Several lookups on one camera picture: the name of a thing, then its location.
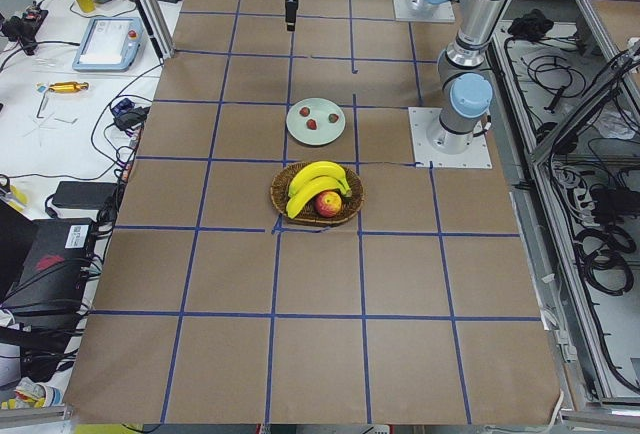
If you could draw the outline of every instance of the workbench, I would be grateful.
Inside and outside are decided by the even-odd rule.
[[[453,25],[390,0],[185,0],[65,401],[81,422],[543,424],[559,395],[509,186],[414,164]],[[327,98],[347,128],[285,130]],[[330,230],[269,199],[298,160],[365,188]]]

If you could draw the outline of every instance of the white plate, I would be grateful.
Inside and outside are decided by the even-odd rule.
[[[311,111],[307,117],[300,115],[300,109],[308,107]],[[338,114],[333,124],[329,122],[329,114]],[[309,129],[307,121],[316,121],[317,129]],[[296,103],[287,113],[287,129],[291,135],[303,144],[322,146],[335,141],[346,126],[344,112],[335,103],[318,97],[303,99]]]

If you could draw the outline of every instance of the apple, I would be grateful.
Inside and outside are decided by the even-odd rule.
[[[316,196],[314,206],[322,217],[334,217],[342,210],[342,198],[335,191],[323,191]]]

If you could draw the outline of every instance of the wicker basket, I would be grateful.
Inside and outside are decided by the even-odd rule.
[[[294,219],[287,216],[289,183],[295,175],[308,164],[311,164],[311,162],[296,162],[295,164],[285,167],[273,178],[273,182],[271,183],[271,202],[276,210],[291,222],[308,226],[337,226],[354,217],[364,202],[364,189],[358,175],[344,166],[342,167],[347,174],[347,182],[349,183],[349,187],[351,187],[352,194],[349,198],[342,198],[342,210],[336,216],[330,218],[320,216],[313,207],[313,199],[304,206],[300,214]]]

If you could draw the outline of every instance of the label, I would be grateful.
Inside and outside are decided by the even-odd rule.
[[[84,242],[87,239],[89,232],[89,226],[71,226],[69,228],[69,235],[67,236],[67,243],[64,245],[65,249],[79,249],[84,247]]]

